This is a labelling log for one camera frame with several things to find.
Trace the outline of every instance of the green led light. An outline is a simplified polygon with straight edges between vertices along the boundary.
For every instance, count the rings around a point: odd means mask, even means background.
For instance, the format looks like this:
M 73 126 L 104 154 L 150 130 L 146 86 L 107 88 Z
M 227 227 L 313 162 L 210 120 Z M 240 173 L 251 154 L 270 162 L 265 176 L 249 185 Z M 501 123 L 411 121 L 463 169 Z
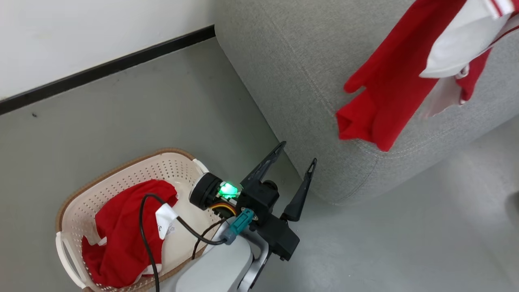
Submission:
M 223 186 L 220 187 L 218 194 L 226 199 L 234 198 L 238 195 L 238 188 L 226 182 Z

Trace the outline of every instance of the sofa seam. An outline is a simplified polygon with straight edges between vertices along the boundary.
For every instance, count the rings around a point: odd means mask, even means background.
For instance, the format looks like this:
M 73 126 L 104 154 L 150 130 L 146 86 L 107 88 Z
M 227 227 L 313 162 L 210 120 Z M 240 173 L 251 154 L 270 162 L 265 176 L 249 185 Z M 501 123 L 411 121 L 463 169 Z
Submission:
M 359 183 L 359 185 L 358 185 L 355 189 L 353 189 L 353 190 L 352 190 L 349 194 L 347 194 L 346 196 L 344 196 L 344 197 L 342 197 L 342 198 L 336 200 L 333 204 L 334 204 L 334 205 L 336 205 L 336 204 L 340 204 L 341 202 L 343 202 L 343 201 L 347 200 L 348 198 L 354 196 L 354 195 L 359 191 L 359 189 L 360 189 L 361 187 L 363 187 L 363 186 L 366 184 L 367 180 L 371 177 L 371 175 L 372 175 L 373 172 L 375 171 L 375 168 L 377 167 L 378 160 L 379 160 L 379 157 L 376 157 L 376 158 L 375 158 L 375 163 L 373 164 L 373 167 L 371 168 L 370 173 L 368 173 L 368 174 L 364 177 L 364 179 Z
M 438 134 L 436 134 L 436 135 L 434 135 L 434 136 L 432 136 L 432 137 L 430 137 L 430 138 L 428 138 L 428 139 L 422 141 L 421 143 L 418 143 L 418 144 L 416 144 L 416 145 L 414 145 L 414 146 L 412 146 L 412 147 L 410 147 L 410 148 L 407 148 L 407 149 L 405 149 L 405 150 L 402 150 L 402 151 L 398 151 L 398 152 L 390 152 L 390 153 L 388 153 L 387 156 L 391 156 L 391 155 L 393 155 L 393 154 L 405 153 L 405 152 L 408 152 L 408 151 L 410 151 L 410 150 L 412 150 L 412 149 L 414 149 L 414 148 L 417 148 L 417 147 L 420 147 L 420 146 L 426 145 L 426 144 L 428 144 L 429 142 L 432 142 L 432 141 L 436 140 L 438 137 L 444 136 L 444 135 L 448 134 L 448 132 L 451 132 L 451 131 L 453 131 L 453 130 L 454 130 L 454 128 L 449 128 L 449 129 L 443 130 L 443 131 L 441 131 L 440 133 L 438 133 Z M 371 148 L 369 145 L 366 145 L 366 149 L 367 149 L 367 150 L 370 150 L 370 151 L 372 151 L 372 152 L 375 150 L 375 149 Z
M 384 159 L 396 159 L 396 158 L 402 158 L 402 157 L 407 156 L 409 154 L 415 153 L 415 152 L 419 151 L 420 149 L 422 149 L 423 147 L 429 145 L 430 143 L 432 143 L 432 142 L 434 142 L 434 141 L 436 141 L 436 140 L 438 140 L 438 139 L 440 139 L 440 138 L 442 138 L 442 137 L 452 133 L 454 130 L 455 130 L 454 128 L 451 128 L 449 130 L 443 131 L 440 134 L 437 134 L 436 136 L 433 136 L 433 137 L 427 139 L 426 141 L 424 141 L 424 142 L 422 142 L 422 143 L 420 143 L 418 145 L 415 145 L 415 146 L 413 146 L 413 147 L 411 147 L 409 149 L 406 149 L 405 151 L 389 153 L 389 155 L 379 155 L 379 154 L 373 152 L 372 149 L 365 148 L 363 145 L 361 145 L 361 143 L 358 143 L 357 146 L 359 148 L 361 148 L 364 152 L 366 152 L 368 154 L 371 154 L 371 155 L 373 155 L 375 157 L 380 157 L 380 158 L 384 158 Z M 399 155 L 399 156 L 392 156 L 391 155 L 391 154 L 398 154 L 398 153 L 403 153 L 403 154 Z
M 294 51 L 294 48 L 289 44 L 289 42 L 286 40 L 285 36 L 281 33 L 281 30 L 279 29 L 279 27 L 276 25 L 276 23 L 274 23 L 273 19 L 270 17 L 270 15 L 267 13 L 267 11 L 265 10 L 265 7 L 263 6 L 262 2 L 259 1 L 259 6 L 261 7 L 261 9 L 263 10 L 263 13 L 265 14 L 265 16 L 268 18 L 268 20 L 270 21 L 270 23 L 272 24 L 272 26 L 274 27 L 274 29 L 276 30 L 277 34 L 281 37 L 281 40 L 283 41 L 283 44 L 288 48 L 290 49 L 290 52 L 292 53 L 294 59 L 296 60 L 297 64 L 299 65 L 300 67 L 300 70 L 301 72 L 303 73 L 303 76 L 305 77 L 305 79 L 310 83 L 310 86 L 312 87 L 312 90 L 314 91 L 315 94 L 317 94 L 318 98 L 319 98 L 319 101 L 321 102 L 321 104 L 323 104 L 323 106 L 327 109 L 328 113 L 334 117 L 335 114 L 334 114 L 334 109 L 333 109 L 333 106 L 332 104 L 330 103 L 330 101 L 324 97 L 324 95 L 322 94 L 321 90 L 319 89 L 319 87 L 315 84 L 315 82 L 313 81 L 312 78 L 310 78 L 310 74 L 308 73 L 306 67 L 302 64 L 302 62 L 299 60 L 299 57 L 296 55 L 295 51 Z

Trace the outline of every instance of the red clothing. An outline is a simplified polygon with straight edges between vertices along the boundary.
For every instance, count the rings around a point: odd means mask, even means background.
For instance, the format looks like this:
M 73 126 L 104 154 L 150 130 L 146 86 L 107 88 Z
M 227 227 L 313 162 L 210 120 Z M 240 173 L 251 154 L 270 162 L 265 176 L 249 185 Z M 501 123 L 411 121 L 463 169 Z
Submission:
M 467 0 L 417 0 L 388 37 L 346 82 L 344 90 L 365 90 L 337 112 L 339 138 L 363 139 L 389 151 L 407 122 L 435 86 L 437 78 L 421 78 L 435 41 Z M 496 7 L 513 1 L 494 0 Z M 462 99 L 470 99 L 490 50 L 470 62 L 470 73 L 457 80 Z
M 110 199 L 95 215 L 100 238 L 105 245 L 90 245 L 83 237 L 83 259 L 95 283 L 122 288 L 132 285 L 151 262 L 139 228 L 142 198 L 154 193 L 173 206 L 176 190 L 163 180 L 150 180 L 134 185 Z M 143 225 L 146 239 L 157 264 L 161 263 L 162 243 L 155 212 L 161 204 L 148 198 L 144 206 Z

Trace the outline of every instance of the red cloth in basket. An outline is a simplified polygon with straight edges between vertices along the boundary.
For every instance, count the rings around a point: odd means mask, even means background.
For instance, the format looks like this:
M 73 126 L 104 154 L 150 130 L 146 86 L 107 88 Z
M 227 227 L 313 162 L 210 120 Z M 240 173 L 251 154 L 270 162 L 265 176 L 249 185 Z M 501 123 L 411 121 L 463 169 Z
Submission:
M 110 199 L 95 215 L 100 238 L 105 245 L 90 245 L 83 237 L 83 259 L 95 283 L 115 288 L 132 285 L 151 265 L 139 229 L 142 198 L 154 193 L 173 206 L 176 190 L 163 180 L 150 180 L 134 185 Z M 154 198 L 146 200 L 143 225 L 146 240 L 157 265 L 162 263 L 162 243 L 157 229 L 155 211 L 161 204 Z

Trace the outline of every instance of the gray sofa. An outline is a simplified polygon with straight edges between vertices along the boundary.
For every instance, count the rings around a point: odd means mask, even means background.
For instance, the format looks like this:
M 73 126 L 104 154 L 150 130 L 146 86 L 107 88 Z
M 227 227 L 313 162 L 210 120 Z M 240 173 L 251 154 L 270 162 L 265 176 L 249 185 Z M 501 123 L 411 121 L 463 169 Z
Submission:
M 340 141 L 343 84 L 413 0 L 218 0 L 216 37 L 311 191 L 345 205 L 380 195 L 519 113 L 519 34 L 494 49 L 472 100 L 424 120 L 423 106 L 390 152 Z

